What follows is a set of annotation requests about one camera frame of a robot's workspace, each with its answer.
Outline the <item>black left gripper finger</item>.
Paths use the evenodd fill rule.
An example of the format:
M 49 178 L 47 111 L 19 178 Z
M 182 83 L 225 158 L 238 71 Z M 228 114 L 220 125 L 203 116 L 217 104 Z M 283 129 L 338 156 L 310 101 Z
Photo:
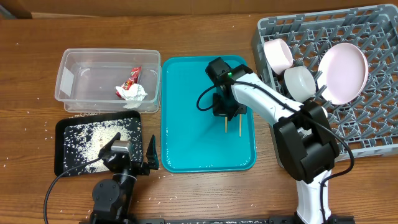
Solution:
M 121 137 L 121 133 L 116 133 L 115 136 L 105 146 L 103 146 L 99 150 L 98 157 L 102 158 L 106 152 L 110 151 L 111 150 L 111 146 L 113 145 L 113 143 L 115 141 L 120 140 L 120 137 Z
M 155 145 L 155 135 L 153 134 L 150 139 L 149 146 L 146 152 L 147 165 L 149 169 L 158 170 L 159 169 L 159 159 L 157 156 L 157 150 Z

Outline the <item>white tissue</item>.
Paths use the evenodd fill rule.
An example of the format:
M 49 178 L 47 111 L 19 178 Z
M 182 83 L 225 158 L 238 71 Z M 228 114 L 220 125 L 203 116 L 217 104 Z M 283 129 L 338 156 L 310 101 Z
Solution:
M 124 90 L 123 95 L 125 100 L 141 101 L 147 96 L 147 93 L 142 85 L 136 83 L 131 85 L 128 90 Z

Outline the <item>white paper cup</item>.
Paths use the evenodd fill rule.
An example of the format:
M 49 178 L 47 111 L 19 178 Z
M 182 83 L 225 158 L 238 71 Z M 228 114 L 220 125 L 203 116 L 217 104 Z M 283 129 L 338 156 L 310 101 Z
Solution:
M 315 80 L 304 66 L 288 68 L 283 81 L 286 96 L 300 103 L 310 99 L 316 92 Z

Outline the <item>red snack wrapper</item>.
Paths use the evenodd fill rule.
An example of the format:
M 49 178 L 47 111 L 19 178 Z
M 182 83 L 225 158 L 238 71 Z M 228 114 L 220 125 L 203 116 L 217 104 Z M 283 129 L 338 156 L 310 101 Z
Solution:
M 116 89 L 116 95 L 121 98 L 121 90 L 118 90 L 118 88 L 121 88 L 122 90 L 129 90 L 130 87 L 133 84 L 136 84 L 139 78 L 139 75 L 141 73 L 142 67 L 135 67 L 131 70 L 130 72 L 130 77 L 121 85 L 117 86 Z

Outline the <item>large pink plate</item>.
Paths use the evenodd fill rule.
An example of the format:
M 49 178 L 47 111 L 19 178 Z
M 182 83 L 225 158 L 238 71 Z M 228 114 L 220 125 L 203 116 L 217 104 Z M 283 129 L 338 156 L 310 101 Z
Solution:
M 368 80 L 368 61 L 357 46 L 340 43 L 329 50 L 318 66 L 321 96 L 334 105 L 354 100 L 363 91 Z

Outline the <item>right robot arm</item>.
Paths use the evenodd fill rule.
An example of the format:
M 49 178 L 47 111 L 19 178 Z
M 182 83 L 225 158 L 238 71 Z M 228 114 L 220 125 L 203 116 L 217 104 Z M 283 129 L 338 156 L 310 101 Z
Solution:
M 164 63 L 164 167 L 174 173 L 250 169 L 256 160 L 254 114 L 269 123 L 278 163 L 297 183 L 294 220 L 330 223 L 327 187 L 339 150 L 323 108 L 276 92 L 237 55 Z

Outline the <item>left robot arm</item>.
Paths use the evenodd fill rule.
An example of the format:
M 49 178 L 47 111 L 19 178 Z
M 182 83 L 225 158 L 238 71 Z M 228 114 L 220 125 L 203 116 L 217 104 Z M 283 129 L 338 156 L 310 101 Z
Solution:
M 113 173 L 112 178 L 99 181 L 92 193 L 94 207 L 89 223 L 139 223 L 131 213 L 132 193 L 138 175 L 149 175 L 147 163 L 135 161 L 132 155 L 132 142 L 115 136 L 99 151 L 99 158 Z

